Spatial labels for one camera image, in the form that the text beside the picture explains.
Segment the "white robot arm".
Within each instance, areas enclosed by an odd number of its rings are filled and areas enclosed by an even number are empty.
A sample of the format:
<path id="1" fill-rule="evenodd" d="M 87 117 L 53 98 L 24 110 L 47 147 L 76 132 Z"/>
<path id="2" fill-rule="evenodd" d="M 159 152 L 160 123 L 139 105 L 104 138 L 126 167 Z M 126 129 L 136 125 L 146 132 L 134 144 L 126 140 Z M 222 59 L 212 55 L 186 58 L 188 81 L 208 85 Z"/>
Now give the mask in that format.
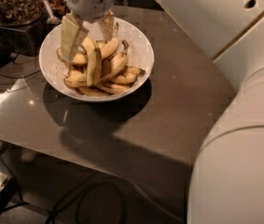
<path id="1" fill-rule="evenodd" d="M 124 142 L 88 113 L 77 131 L 83 163 L 181 196 L 187 224 L 264 224 L 264 0 L 156 0 L 214 62 L 236 94 L 209 133 L 201 110 L 214 81 L 164 64 L 155 105 Z"/>

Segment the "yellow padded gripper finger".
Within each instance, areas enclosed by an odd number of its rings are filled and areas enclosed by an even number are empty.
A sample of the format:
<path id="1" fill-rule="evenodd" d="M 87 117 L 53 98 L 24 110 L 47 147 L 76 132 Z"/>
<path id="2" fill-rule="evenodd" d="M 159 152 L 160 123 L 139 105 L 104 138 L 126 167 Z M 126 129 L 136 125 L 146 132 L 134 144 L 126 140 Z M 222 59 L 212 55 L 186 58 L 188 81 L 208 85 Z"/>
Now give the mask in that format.
<path id="1" fill-rule="evenodd" d="M 89 30 L 83 21 L 70 13 L 63 16 L 61 34 L 61 53 L 67 62 L 71 62 L 78 52 L 78 47 L 88 35 Z"/>
<path id="2" fill-rule="evenodd" d="M 112 11 L 109 11 L 105 17 L 98 21 L 98 26 L 104 40 L 109 41 L 113 35 L 114 13 Z"/>

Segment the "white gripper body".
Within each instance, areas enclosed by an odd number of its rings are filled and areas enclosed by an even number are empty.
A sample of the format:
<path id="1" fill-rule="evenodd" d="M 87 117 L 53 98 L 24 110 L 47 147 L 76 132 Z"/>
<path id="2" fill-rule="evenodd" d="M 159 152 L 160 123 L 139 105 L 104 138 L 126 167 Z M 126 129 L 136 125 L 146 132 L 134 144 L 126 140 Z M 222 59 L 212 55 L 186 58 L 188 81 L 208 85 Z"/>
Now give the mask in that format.
<path id="1" fill-rule="evenodd" d="M 83 21 L 95 22 L 105 17 L 114 0 L 64 0 L 70 12 Z"/>

